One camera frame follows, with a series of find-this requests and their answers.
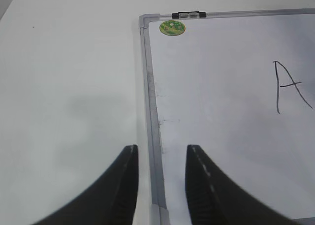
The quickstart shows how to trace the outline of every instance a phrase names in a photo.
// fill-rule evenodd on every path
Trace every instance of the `sticker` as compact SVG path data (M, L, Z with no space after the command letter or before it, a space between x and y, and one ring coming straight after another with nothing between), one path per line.
M186 27L179 21L166 21L160 25L159 30L165 35L177 36L184 33Z

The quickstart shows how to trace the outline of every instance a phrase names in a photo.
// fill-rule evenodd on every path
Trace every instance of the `whiteboard hanger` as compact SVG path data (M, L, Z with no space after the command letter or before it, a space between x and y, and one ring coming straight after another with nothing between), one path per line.
M172 19L181 19L181 18L206 18L207 13L206 12L177 12L172 13Z

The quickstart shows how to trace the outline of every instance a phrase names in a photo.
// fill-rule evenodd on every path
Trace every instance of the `white desk surface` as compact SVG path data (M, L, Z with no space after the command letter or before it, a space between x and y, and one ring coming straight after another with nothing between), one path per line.
M50 214L133 143L134 224L149 224L138 16L312 7L315 0L14 0L0 21L0 224Z

